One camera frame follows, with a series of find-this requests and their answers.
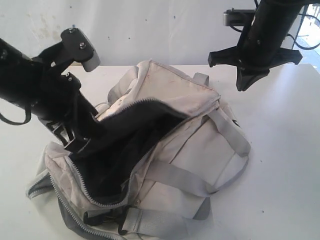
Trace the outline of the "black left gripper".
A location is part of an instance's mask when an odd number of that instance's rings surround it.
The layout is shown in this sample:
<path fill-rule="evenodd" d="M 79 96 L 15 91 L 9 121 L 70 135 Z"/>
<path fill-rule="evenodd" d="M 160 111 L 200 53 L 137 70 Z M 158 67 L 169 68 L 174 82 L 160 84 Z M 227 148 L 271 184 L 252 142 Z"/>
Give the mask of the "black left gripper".
<path fill-rule="evenodd" d="M 96 108 L 81 93 L 80 80 L 64 73 L 73 62 L 50 60 L 44 65 L 31 109 L 65 149 L 77 153 L 90 140 L 101 139 L 105 128 L 96 119 Z"/>

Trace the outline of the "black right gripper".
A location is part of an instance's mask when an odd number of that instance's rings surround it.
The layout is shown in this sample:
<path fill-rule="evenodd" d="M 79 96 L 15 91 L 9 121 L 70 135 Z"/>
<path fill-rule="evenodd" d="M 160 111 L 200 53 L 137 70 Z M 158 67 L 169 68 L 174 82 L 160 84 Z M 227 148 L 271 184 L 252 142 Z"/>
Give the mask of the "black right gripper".
<path fill-rule="evenodd" d="M 237 67 L 236 88 L 239 92 L 245 92 L 255 82 L 268 76 L 271 68 L 287 63 L 298 65 L 302 58 L 299 50 L 283 47 L 250 50 L 233 46 L 210 52 L 208 65 L 211 68 L 216 65 Z"/>

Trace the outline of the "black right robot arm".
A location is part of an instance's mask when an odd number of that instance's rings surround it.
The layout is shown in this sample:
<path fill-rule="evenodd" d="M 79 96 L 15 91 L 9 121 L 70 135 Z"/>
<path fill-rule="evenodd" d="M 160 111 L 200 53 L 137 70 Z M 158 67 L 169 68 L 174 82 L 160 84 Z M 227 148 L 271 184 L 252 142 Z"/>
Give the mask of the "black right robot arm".
<path fill-rule="evenodd" d="M 290 0 L 262 0 L 256 9 L 226 10 L 224 25 L 242 27 L 240 37 L 235 46 L 210 52 L 208 65 L 236 67 L 236 88 L 244 92 L 268 76 L 272 68 L 299 64 L 303 58 L 301 53 L 283 48 L 282 43 L 303 5 Z"/>

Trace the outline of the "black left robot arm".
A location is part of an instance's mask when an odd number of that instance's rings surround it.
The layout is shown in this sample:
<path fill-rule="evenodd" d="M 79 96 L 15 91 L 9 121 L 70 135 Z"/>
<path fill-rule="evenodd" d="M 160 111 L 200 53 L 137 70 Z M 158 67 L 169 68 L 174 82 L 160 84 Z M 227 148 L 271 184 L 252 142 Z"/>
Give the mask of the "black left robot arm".
<path fill-rule="evenodd" d="M 63 72 L 73 63 L 81 63 L 87 72 L 99 66 L 94 47 L 85 37 L 64 39 L 29 58 L 0 41 L 0 97 L 25 112 L 22 122 L 0 116 L 12 126 L 27 124 L 32 115 L 70 152 L 78 152 L 91 139 L 99 139 L 105 132 L 96 119 L 98 111 L 84 97 L 80 80 Z"/>

